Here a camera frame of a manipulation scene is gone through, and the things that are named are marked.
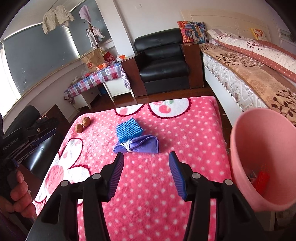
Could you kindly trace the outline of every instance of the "white cabinet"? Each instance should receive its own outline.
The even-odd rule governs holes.
[[[101,96],[101,93],[97,86],[82,92],[80,95],[74,97],[75,104],[73,106],[75,109],[82,108],[84,106],[88,106],[91,109],[91,102],[96,98],[98,95]]]
[[[131,93],[132,97],[135,97],[133,91],[125,87],[124,80],[121,78],[108,80],[104,82],[103,85],[105,86],[105,89],[113,102],[113,97],[117,95]]]

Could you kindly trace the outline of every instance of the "headboard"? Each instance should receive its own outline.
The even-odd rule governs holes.
[[[263,21],[245,14],[209,8],[182,10],[181,13],[184,21],[205,22],[207,30],[218,28],[254,39],[250,28],[257,28],[263,30],[271,41],[268,26]]]

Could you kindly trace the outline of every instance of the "yellow pillow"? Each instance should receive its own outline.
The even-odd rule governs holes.
[[[256,29],[256,28],[251,28],[251,32],[253,33],[255,39],[268,41],[268,39],[266,38],[265,33],[264,33],[263,30]]]

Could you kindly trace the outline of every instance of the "pink polka dot blanket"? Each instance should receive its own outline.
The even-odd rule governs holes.
[[[84,117],[90,126],[74,128]],[[37,214],[62,180],[84,181],[100,172],[116,156],[116,126],[133,117],[159,139],[159,154],[125,153],[124,168],[115,196],[102,203],[111,240],[183,240],[190,202],[177,193],[168,165],[175,151],[209,180],[231,178],[217,101],[213,96],[167,100],[85,114],[70,128],[33,203]],[[82,201],[78,201],[80,241],[85,240]],[[215,202],[211,200],[208,240],[215,238]]]

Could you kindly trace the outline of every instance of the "walnut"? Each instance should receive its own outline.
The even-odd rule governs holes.
[[[76,131],[77,133],[81,133],[81,132],[83,132],[83,125],[81,125],[81,124],[77,124],[77,125],[75,126],[75,131]]]
[[[90,125],[90,123],[91,123],[91,119],[90,119],[89,117],[84,117],[84,118],[82,119],[82,125],[83,125],[84,127],[88,127],[88,126]]]

